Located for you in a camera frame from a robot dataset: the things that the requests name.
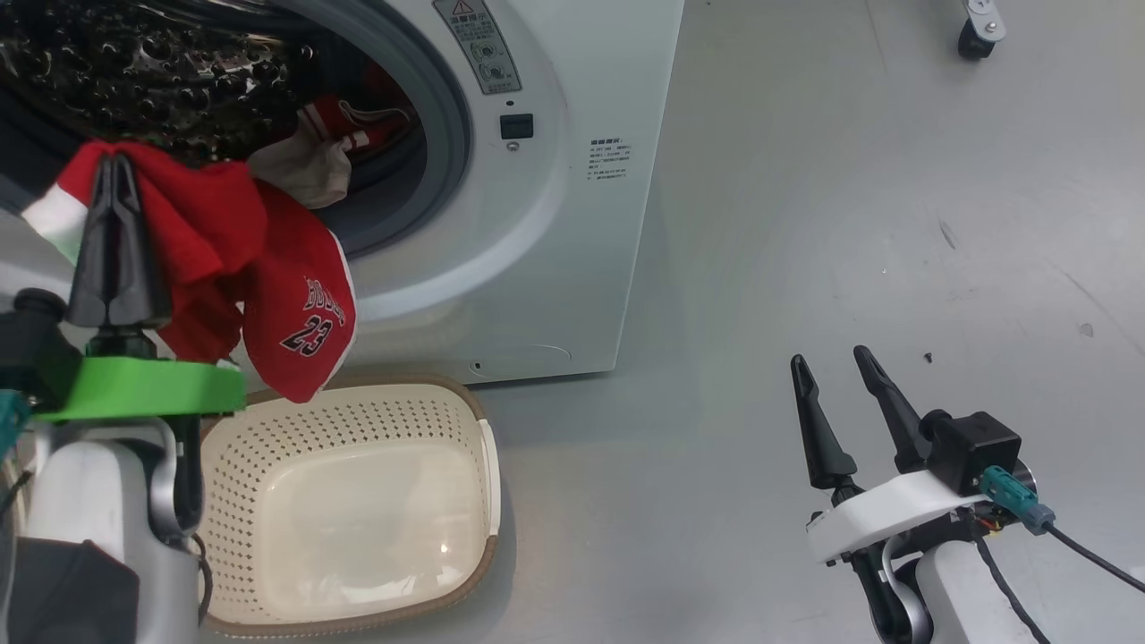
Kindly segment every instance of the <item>basket bottom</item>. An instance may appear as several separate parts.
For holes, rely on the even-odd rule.
[[[475,456],[447,440],[352,445],[282,463],[256,501],[260,604],[299,622],[448,595],[484,552],[480,482]]]

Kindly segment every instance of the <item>washing machine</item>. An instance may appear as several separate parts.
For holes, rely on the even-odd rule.
[[[418,126],[355,162],[349,195],[316,211],[354,276],[360,327],[347,367],[477,383],[615,366],[684,0],[0,0],[0,11],[35,2],[50,5],[38,39],[0,25],[7,213],[41,195],[86,136],[139,127],[136,112],[90,103],[106,100],[103,86],[77,56],[110,56],[100,65],[119,73],[174,47],[175,66],[155,83],[184,94],[180,84],[196,81],[179,76],[187,52],[237,55],[255,71],[261,53],[262,63],[293,65],[294,78],[318,70],[307,73],[322,83],[377,65]],[[172,24],[157,28],[157,16]],[[196,41],[204,29],[229,40],[211,49]],[[136,103],[172,95],[135,89]],[[279,94],[294,100],[294,89]],[[284,101],[267,109],[294,109]],[[161,142],[202,148],[164,128]],[[0,215],[0,292],[66,296],[70,273],[22,221]]]

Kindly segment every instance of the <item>teal connector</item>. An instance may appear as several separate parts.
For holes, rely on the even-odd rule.
[[[978,489],[995,504],[1013,512],[1034,534],[1045,534],[1045,524],[1056,518],[1053,510],[1037,502],[1037,494],[997,465],[986,468]]]
[[[31,415],[32,409],[18,391],[0,390],[0,460],[16,445]]]

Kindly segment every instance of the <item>green bracket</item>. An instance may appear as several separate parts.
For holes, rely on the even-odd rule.
[[[246,407],[243,374],[198,362],[85,358],[68,407],[37,421],[228,414]]]

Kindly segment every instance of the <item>perforated basket side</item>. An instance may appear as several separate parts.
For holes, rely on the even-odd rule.
[[[432,395],[426,386],[437,387],[443,394]],[[349,391],[360,387],[379,387],[379,395],[362,400],[361,391]],[[435,377],[342,378],[307,405],[297,406],[266,394],[252,395],[250,402],[247,411],[219,423],[203,439],[207,512],[200,534],[215,572],[208,616],[212,628],[240,637],[370,628],[448,606],[465,597],[484,576],[497,543],[499,526],[493,521],[499,524],[500,518],[499,472],[484,414],[464,387]],[[480,479],[474,485],[485,493],[482,512],[490,535],[477,571],[445,597],[386,613],[299,623],[268,612],[259,602],[255,582],[259,564],[252,556],[256,495],[268,473],[273,474],[276,465],[313,451],[363,442],[425,439],[457,442],[474,460]]]

